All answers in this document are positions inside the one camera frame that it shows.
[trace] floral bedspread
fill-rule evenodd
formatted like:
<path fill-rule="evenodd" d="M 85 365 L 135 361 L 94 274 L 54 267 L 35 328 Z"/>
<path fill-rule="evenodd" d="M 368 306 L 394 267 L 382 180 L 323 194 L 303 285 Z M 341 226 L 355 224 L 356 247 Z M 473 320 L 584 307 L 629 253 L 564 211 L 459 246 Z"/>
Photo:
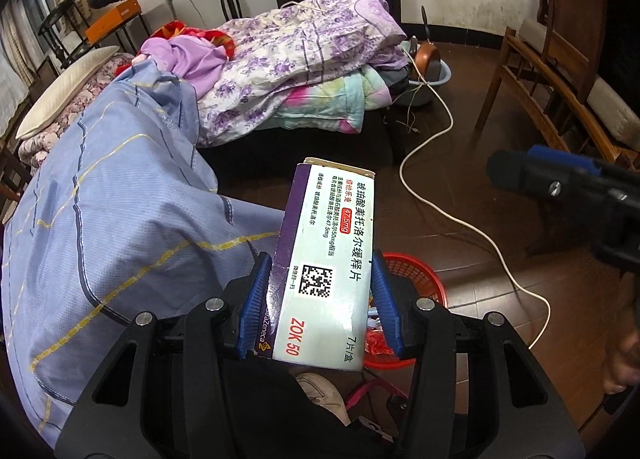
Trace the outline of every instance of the floral bedspread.
<path fill-rule="evenodd" d="M 219 29 L 234 39 L 236 58 L 198 102 L 200 146 L 251 132 L 296 87 L 340 78 L 370 60 L 388 63 L 405 38 L 383 0 L 305 0 Z"/>
<path fill-rule="evenodd" d="M 82 111 L 87 108 L 102 92 L 102 90 L 115 78 L 116 69 L 131 61 L 133 57 L 126 53 L 117 53 L 105 63 L 82 86 L 78 93 L 71 99 L 58 117 L 43 131 L 26 139 L 18 149 L 18 157 L 23 163 L 27 163 L 35 169 L 40 168 L 49 155 L 50 150 L 58 142 L 66 129 L 78 119 Z"/>
<path fill-rule="evenodd" d="M 296 87 L 261 128 L 320 128 L 358 134 L 365 110 L 389 106 L 391 94 L 369 65 L 323 84 Z"/>

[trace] red label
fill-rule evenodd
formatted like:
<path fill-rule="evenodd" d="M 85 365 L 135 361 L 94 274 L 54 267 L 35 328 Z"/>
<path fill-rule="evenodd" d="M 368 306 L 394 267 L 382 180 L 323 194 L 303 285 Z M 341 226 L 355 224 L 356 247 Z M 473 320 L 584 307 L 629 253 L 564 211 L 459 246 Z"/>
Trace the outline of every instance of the red label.
<path fill-rule="evenodd" d="M 304 330 L 305 322 L 299 322 L 295 318 L 291 319 L 291 327 L 289 328 L 289 340 L 293 340 L 302 345 L 302 334 Z M 300 345 L 296 345 L 292 342 L 287 343 L 287 354 L 291 356 L 298 356 L 300 354 Z"/>
<path fill-rule="evenodd" d="M 343 208 L 340 216 L 340 233 L 351 233 L 351 209 Z"/>

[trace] person's hand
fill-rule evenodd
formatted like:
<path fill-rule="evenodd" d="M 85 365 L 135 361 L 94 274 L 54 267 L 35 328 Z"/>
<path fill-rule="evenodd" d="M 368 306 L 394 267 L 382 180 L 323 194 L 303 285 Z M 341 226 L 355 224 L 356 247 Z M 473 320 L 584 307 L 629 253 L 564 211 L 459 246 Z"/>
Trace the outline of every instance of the person's hand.
<path fill-rule="evenodd" d="M 620 287 L 622 308 L 607 338 L 606 359 L 602 364 L 602 385 L 607 394 L 616 394 L 628 385 L 640 383 L 640 331 L 634 312 L 634 277 L 623 277 Z"/>

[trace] metal screw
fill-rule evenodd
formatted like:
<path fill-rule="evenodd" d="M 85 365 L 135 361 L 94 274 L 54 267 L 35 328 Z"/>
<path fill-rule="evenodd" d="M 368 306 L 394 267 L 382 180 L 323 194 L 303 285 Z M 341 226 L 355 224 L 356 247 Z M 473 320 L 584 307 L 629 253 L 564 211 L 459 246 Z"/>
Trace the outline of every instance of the metal screw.
<path fill-rule="evenodd" d="M 562 185 L 558 181 L 553 181 L 549 186 L 549 195 L 551 195 L 551 197 L 558 197 L 561 190 Z"/>
<path fill-rule="evenodd" d="M 431 311 L 436 307 L 435 302 L 431 298 L 418 298 L 415 301 L 415 304 L 418 306 L 420 311 Z"/>
<path fill-rule="evenodd" d="M 495 325 L 496 327 L 500 327 L 504 324 L 504 316 L 500 313 L 489 313 L 489 316 L 486 319 L 489 320 L 491 325 Z"/>
<path fill-rule="evenodd" d="M 138 316 L 136 316 L 136 324 L 147 325 L 153 319 L 154 319 L 154 316 L 151 313 L 148 313 L 148 312 L 140 313 Z"/>
<path fill-rule="evenodd" d="M 617 199 L 618 201 L 624 201 L 626 199 L 626 194 L 624 192 L 621 192 L 620 190 L 616 190 L 615 188 L 609 190 L 609 195 L 611 195 L 614 199 Z"/>
<path fill-rule="evenodd" d="M 209 298 L 204 304 L 207 311 L 220 311 L 225 306 L 225 301 L 222 298 Z"/>

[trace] cushion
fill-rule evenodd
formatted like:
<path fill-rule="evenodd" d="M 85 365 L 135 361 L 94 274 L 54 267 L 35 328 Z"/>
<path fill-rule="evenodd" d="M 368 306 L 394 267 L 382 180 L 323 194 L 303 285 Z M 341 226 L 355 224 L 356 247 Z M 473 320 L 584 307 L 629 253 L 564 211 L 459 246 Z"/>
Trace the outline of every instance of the cushion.
<path fill-rule="evenodd" d="M 542 52 L 545 46 L 546 26 L 535 20 L 525 19 L 518 36 L 536 51 Z M 599 76 L 596 76 L 587 97 L 587 104 L 614 139 L 640 151 L 640 118 Z"/>
<path fill-rule="evenodd" d="M 546 26 L 529 18 L 524 19 L 518 31 L 518 36 L 531 45 L 536 51 L 542 53 L 545 47 Z"/>
<path fill-rule="evenodd" d="M 640 118 L 601 77 L 596 77 L 587 104 L 611 135 L 640 152 Z"/>
<path fill-rule="evenodd" d="M 28 139 L 49 126 L 80 87 L 117 51 L 118 47 L 113 46 L 94 49 L 71 64 L 34 103 L 18 127 L 15 137 Z"/>
<path fill-rule="evenodd" d="M 116 53 L 80 87 L 51 124 L 20 143 L 18 158 L 33 168 L 39 168 L 62 134 L 75 123 L 84 109 L 91 105 L 100 93 L 115 79 L 116 70 L 130 64 L 132 55 Z"/>

